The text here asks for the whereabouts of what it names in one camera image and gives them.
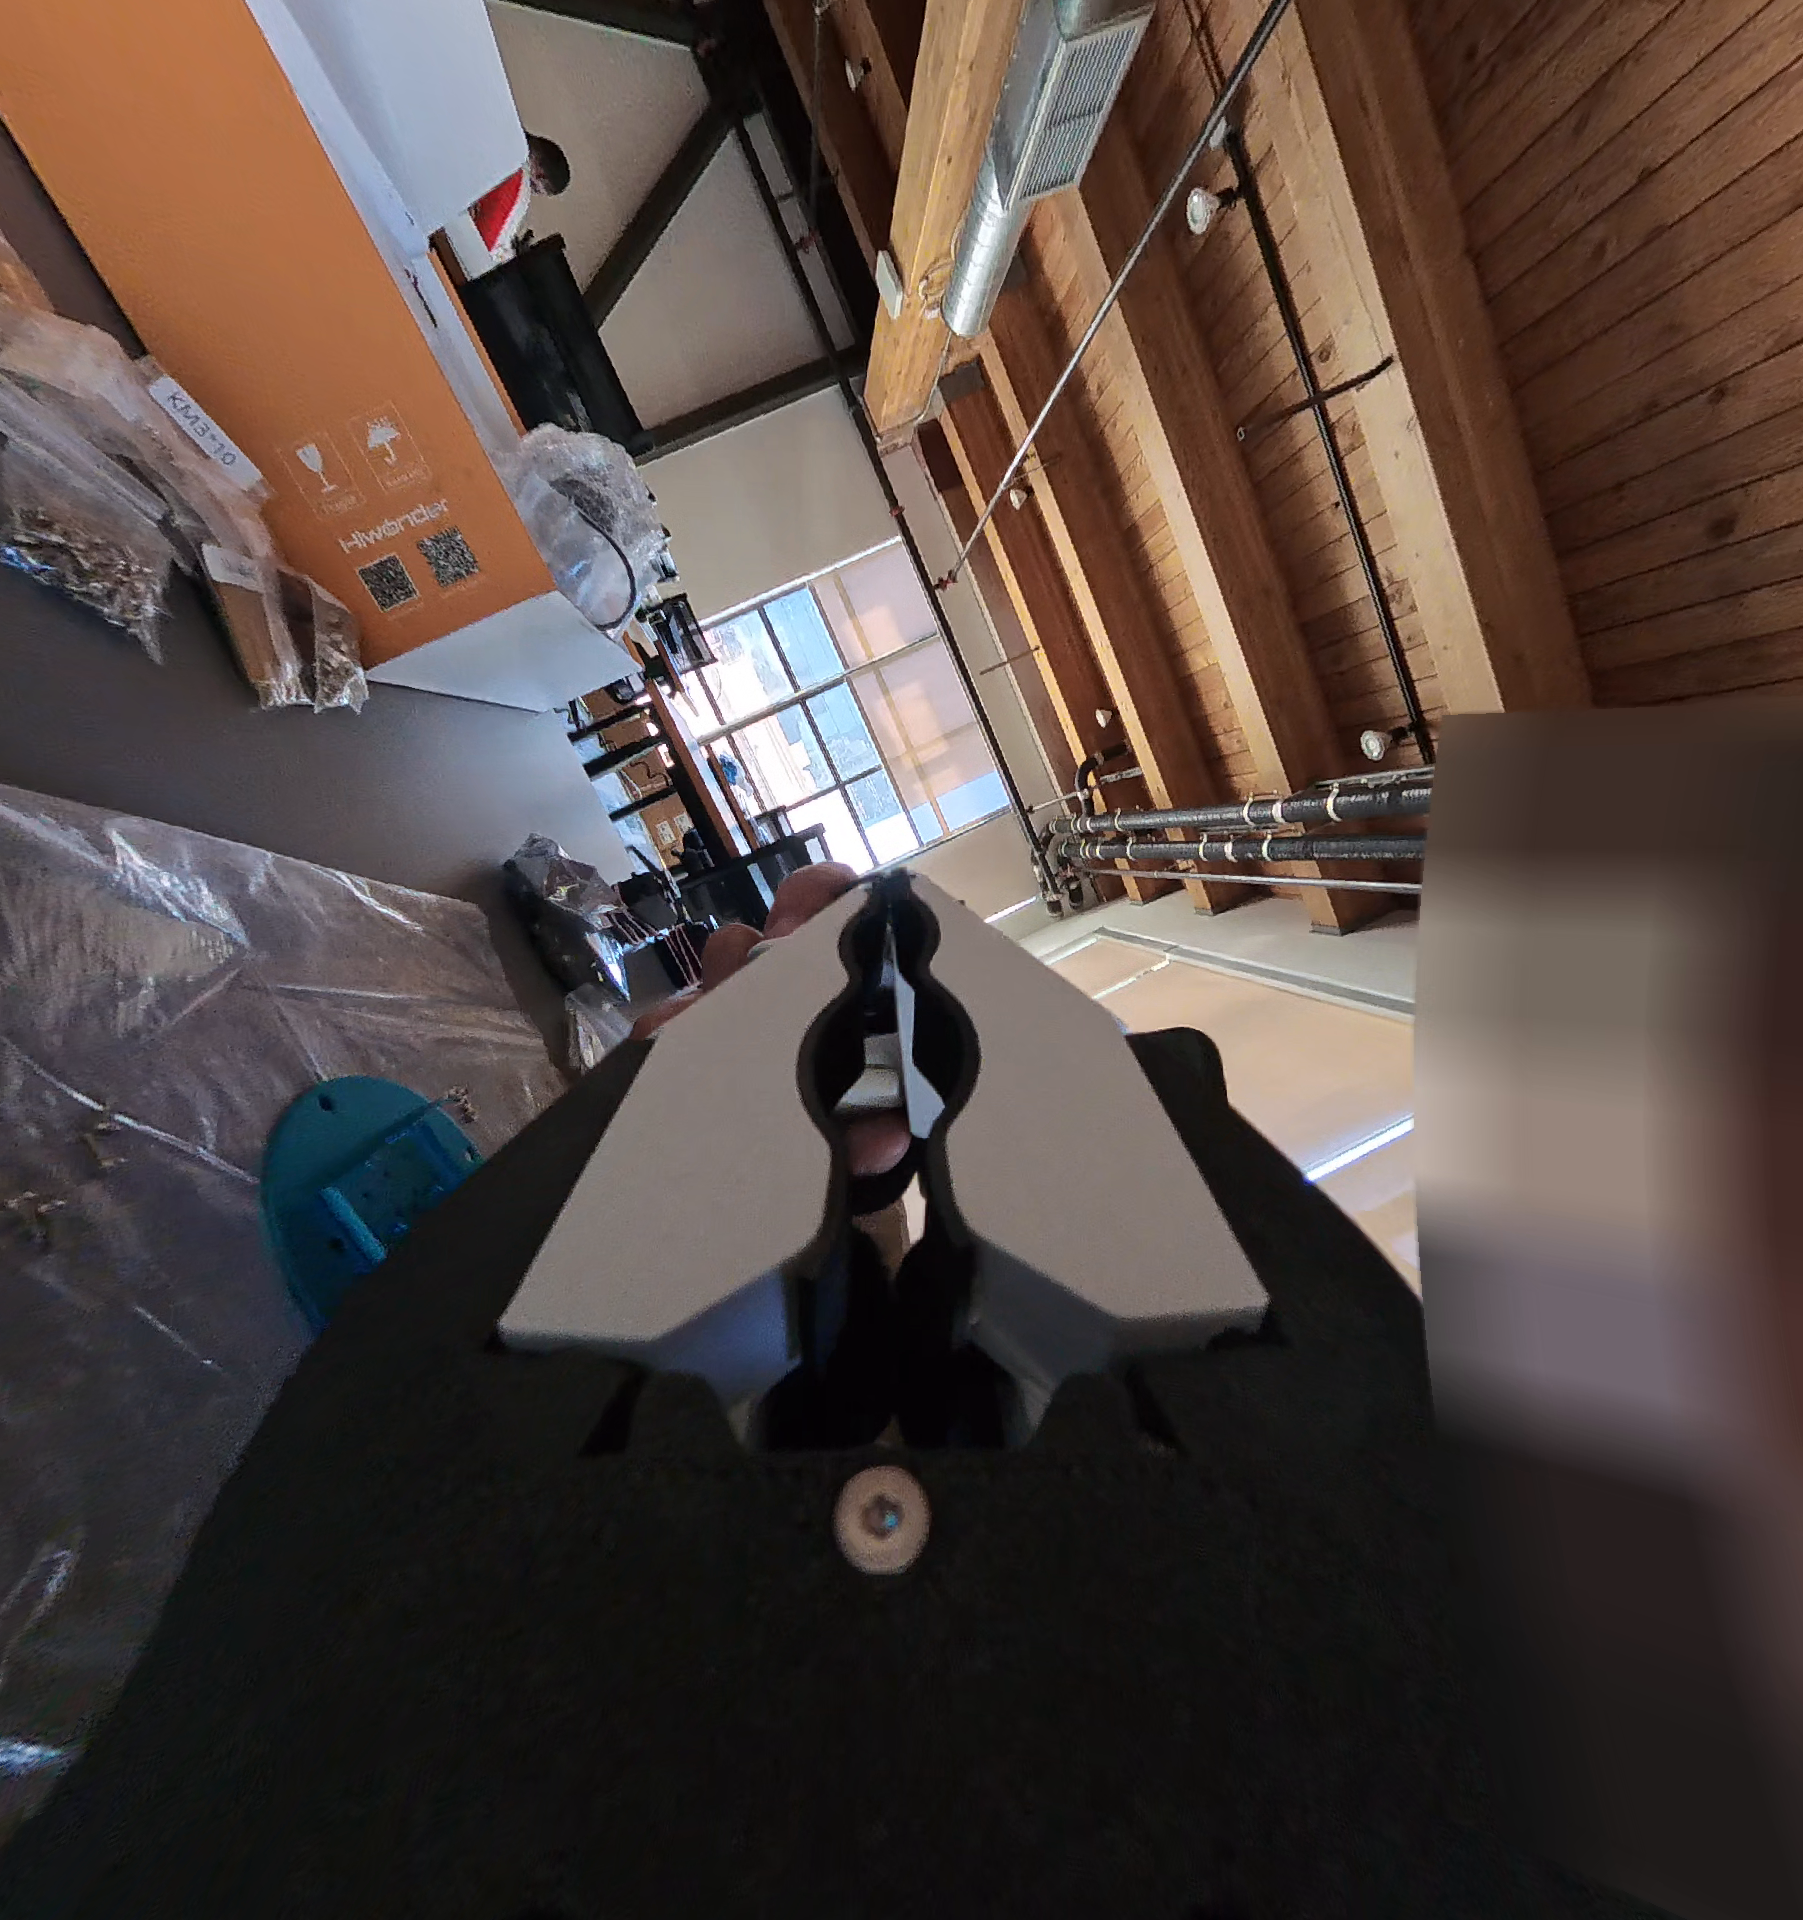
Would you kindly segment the pile of screw bags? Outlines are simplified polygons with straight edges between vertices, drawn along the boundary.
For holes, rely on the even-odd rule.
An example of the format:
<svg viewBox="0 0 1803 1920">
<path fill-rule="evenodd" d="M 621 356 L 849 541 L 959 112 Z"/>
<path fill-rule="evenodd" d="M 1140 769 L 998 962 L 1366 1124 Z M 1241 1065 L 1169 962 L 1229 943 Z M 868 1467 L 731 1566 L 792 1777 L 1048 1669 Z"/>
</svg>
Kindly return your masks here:
<svg viewBox="0 0 1803 1920">
<path fill-rule="evenodd" d="M 0 229 L 0 566 L 161 664 L 190 579 L 264 706 L 366 706 L 360 623 L 264 519 L 267 475 L 150 361 L 45 300 Z"/>
</svg>

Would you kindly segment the bubble wrap bundle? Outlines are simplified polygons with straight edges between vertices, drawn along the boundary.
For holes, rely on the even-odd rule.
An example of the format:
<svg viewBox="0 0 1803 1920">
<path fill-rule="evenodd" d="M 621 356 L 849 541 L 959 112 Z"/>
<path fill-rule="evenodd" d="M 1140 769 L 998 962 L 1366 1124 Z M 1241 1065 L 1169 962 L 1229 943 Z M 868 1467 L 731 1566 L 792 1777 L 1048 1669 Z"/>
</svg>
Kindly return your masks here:
<svg viewBox="0 0 1803 1920">
<path fill-rule="evenodd" d="M 661 507 L 616 437 L 533 427 L 504 458 L 504 492 L 588 628 L 621 637 L 676 579 Z"/>
</svg>

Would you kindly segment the clear plastic bag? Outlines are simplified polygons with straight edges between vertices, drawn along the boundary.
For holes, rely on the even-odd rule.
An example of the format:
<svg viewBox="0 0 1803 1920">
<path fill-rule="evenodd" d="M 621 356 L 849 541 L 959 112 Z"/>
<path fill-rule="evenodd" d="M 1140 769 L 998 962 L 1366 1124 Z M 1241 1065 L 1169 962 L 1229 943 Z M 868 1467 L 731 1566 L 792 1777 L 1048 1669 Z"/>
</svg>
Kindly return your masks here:
<svg viewBox="0 0 1803 1920">
<path fill-rule="evenodd" d="M 306 1345 L 264 1138 L 337 1074 L 478 1145 L 566 1090 L 474 905 L 0 787 L 0 1777 L 113 1706 Z"/>
</svg>

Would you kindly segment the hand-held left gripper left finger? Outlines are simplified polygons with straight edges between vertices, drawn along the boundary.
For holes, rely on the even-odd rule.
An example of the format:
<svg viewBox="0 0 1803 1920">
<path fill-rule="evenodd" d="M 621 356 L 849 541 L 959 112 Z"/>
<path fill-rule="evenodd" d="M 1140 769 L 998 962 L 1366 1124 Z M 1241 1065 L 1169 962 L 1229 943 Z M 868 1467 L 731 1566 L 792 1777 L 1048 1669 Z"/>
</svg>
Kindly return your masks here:
<svg viewBox="0 0 1803 1920">
<path fill-rule="evenodd" d="M 500 1345 L 698 1375 L 797 1369 L 797 1284 L 839 1254 L 849 1151 L 907 1138 L 883 893 L 849 886 L 651 1038 Z"/>
</svg>

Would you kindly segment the large grid window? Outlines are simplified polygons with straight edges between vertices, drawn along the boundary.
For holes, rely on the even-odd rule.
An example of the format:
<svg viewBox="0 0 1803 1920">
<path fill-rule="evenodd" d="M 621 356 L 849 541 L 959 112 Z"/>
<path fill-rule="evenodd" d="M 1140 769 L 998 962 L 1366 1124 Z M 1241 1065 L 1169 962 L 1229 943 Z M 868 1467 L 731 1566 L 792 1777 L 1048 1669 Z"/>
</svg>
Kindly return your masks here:
<svg viewBox="0 0 1803 1920">
<path fill-rule="evenodd" d="M 1008 781 L 907 541 L 698 628 L 697 749 L 749 824 L 875 871 L 1008 812 Z"/>
</svg>

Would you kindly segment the bag of dark servo parts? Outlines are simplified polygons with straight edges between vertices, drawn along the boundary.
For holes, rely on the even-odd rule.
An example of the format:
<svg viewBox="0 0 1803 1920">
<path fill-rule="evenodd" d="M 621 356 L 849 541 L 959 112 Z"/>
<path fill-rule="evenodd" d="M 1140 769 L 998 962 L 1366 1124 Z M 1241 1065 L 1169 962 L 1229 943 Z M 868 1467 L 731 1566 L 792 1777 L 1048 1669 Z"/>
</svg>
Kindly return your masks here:
<svg viewBox="0 0 1803 1920">
<path fill-rule="evenodd" d="M 628 917 L 593 866 L 533 829 L 504 858 L 504 895 L 560 986 L 628 1003 L 628 948 L 639 948 L 651 930 Z"/>
</svg>

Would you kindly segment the white air vent grille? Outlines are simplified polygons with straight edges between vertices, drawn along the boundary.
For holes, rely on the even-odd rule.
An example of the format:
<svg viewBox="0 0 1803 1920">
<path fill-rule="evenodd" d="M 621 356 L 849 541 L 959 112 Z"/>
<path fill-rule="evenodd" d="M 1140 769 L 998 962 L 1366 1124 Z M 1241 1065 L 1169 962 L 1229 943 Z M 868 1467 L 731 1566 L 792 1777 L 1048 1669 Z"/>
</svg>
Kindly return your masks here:
<svg viewBox="0 0 1803 1920">
<path fill-rule="evenodd" d="M 1082 183 L 1147 19 L 1156 0 L 1029 0 L 991 128 L 1004 200 Z"/>
</svg>

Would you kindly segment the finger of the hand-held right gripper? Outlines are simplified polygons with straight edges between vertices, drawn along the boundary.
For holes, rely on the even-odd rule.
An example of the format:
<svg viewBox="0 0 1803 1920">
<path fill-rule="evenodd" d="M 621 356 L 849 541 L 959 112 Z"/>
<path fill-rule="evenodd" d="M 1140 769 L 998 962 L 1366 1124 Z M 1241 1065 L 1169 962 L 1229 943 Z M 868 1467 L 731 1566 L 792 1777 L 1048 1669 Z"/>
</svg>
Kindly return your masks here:
<svg viewBox="0 0 1803 1920">
<path fill-rule="evenodd" d="M 839 959 L 861 998 L 861 1074 L 839 1093 L 839 1122 L 907 1122 L 909 1138 L 938 1135 L 938 943 L 941 930 L 844 930 Z"/>
</svg>

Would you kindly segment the grey desk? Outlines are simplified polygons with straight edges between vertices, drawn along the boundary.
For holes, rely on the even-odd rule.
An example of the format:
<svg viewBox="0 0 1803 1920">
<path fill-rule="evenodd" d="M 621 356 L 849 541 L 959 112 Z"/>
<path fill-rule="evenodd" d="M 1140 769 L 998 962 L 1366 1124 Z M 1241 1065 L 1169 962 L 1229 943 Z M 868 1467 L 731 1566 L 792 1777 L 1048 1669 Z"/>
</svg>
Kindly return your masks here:
<svg viewBox="0 0 1803 1920">
<path fill-rule="evenodd" d="M 176 588 L 176 670 L 0 566 L 0 787 L 458 895 L 463 772 L 542 718 L 382 692 L 254 715 Z M 90 1728 L 0 1777 L 0 1914 L 786 1914 L 749 1690 L 661 1644 L 661 1546 L 731 1546 L 715 1398 L 491 1323 L 578 1177 L 560 1098 L 282 1375 Z"/>
</svg>

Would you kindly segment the black insulated ceiling pipe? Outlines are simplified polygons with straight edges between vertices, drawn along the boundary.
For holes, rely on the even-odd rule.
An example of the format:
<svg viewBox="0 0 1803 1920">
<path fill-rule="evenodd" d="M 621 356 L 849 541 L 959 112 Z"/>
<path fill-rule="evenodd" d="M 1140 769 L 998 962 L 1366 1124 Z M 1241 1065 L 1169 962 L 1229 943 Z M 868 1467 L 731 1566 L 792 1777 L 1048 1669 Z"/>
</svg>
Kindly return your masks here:
<svg viewBox="0 0 1803 1920">
<path fill-rule="evenodd" d="M 1179 879 L 1229 893 L 1338 893 L 1338 895 L 1414 895 L 1421 829 L 1061 829 L 1039 858 L 1058 879 Z"/>
<path fill-rule="evenodd" d="M 1375 817 L 1427 817 L 1437 806 L 1437 769 L 1414 772 L 1355 772 L 1355 781 L 1320 781 L 1304 792 L 1287 802 L 1229 802 L 1229 806 L 1076 806 L 1058 812 L 1035 841 L 1048 851 L 1061 842 L 1140 842 L 1140 841 L 1169 841 L 1169 842 L 1202 842 L 1202 841 L 1320 841 L 1320 829 L 1345 829 L 1345 824 L 1375 824 Z"/>
</svg>

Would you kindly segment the orange and white cardboard box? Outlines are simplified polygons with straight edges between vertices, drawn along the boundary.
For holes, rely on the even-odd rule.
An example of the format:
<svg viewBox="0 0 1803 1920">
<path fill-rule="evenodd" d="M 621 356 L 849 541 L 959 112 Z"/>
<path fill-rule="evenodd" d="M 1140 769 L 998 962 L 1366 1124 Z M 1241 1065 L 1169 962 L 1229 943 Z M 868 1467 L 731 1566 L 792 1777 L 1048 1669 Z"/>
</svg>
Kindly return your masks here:
<svg viewBox="0 0 1803 1920">
<path fill-rule="evenodd" d="M 542 715 L 633 670 L 435 253 L 533 155 L 484 6 L 0 0 L 0 123 L 374 684 Z"/>
</svg>

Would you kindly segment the silver spiral air duct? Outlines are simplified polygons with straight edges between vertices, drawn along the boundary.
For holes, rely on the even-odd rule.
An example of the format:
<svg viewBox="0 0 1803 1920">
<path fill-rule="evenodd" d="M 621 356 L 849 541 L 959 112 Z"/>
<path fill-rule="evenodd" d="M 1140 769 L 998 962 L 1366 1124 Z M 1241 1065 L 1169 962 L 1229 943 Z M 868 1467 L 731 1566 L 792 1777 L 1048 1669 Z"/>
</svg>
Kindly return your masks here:
<svg viewBox="0 0 1803 1920">
<path fill-rule="evenodd" d="M 959 343 L 979 343 L 991 328 L 991 310 L 998 310 L 998 297 L 1008 281 L 1008 259 L 1014 259 L 1029 209 L 1035 200 L 1004 200 L 1004 183 L 998 183 L 998 164 L 991 164 L 991 142 L 980 142 L 979 194 L 968 194 L 968 217 L 964 217 L 964 235 L 959 235 L 959 253 L 952 253 L 952 281 L 941 281 L 941 328 Z"/>
</svg>

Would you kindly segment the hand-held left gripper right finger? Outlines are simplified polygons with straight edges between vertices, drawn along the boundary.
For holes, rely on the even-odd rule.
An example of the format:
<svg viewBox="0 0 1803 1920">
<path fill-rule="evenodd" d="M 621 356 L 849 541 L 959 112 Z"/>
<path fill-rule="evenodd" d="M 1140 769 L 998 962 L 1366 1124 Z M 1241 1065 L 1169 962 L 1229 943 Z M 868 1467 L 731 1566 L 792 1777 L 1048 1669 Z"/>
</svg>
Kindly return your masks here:
<svg viewBox="0 0 1803 1920">
<path fill-rule="evenodd" d="M 927 1185 L 959 1336 L 1061 1389 L 1258 1328 L 1270 1297 L 1123 1020 L 929 879 L 896 879 L 896 921 L 941 930 Z"/>
</svg>

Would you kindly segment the workbench with dark equipment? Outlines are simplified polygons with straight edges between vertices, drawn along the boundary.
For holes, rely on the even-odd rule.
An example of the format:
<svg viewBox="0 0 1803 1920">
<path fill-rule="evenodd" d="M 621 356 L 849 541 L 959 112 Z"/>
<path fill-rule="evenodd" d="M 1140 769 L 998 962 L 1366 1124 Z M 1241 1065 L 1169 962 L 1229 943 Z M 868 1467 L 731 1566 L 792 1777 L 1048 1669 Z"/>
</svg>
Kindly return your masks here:
<svg viewBox="0 0 1803 1920">
<path fill-rule="evenodd" d="M 754 921 L 774 893 L 821 858 L 821 824 L 792 824 L 718 733 L 715 641 L 680 588 L 657 588 L 628 628 L 628 677 L 566 706 L 569 749 L 633 858 L 633 917 Z"/>
</svg>

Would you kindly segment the person's right hand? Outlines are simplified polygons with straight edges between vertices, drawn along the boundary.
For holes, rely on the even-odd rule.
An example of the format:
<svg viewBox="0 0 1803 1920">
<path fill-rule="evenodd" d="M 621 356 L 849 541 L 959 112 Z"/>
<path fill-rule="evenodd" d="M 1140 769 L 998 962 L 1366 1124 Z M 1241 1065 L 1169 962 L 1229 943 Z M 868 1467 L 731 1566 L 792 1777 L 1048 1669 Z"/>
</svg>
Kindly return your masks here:
<svg viewBox="0 0 1803 1920">
<path fill-rule="evenodd" d="M 651 1039 L 661 1020 L 691 1016 L 709 986 L 718 986 L 727 979 L 749 970 L 749 959 L 763 959 L 766 943 L 792 940 L 797 921 L 815 921 L 827 905 L 839 905 L 844 893 L 861 893 L 861 879 L 844 866 L 797 866 L 774 905 L 766 905 L 766 930 L 754 921 L 718 921 L 698 943 L 698 981 L 676 986 L 671 1003 L 639 1010 L 628 1039 Z"/>
</svg>

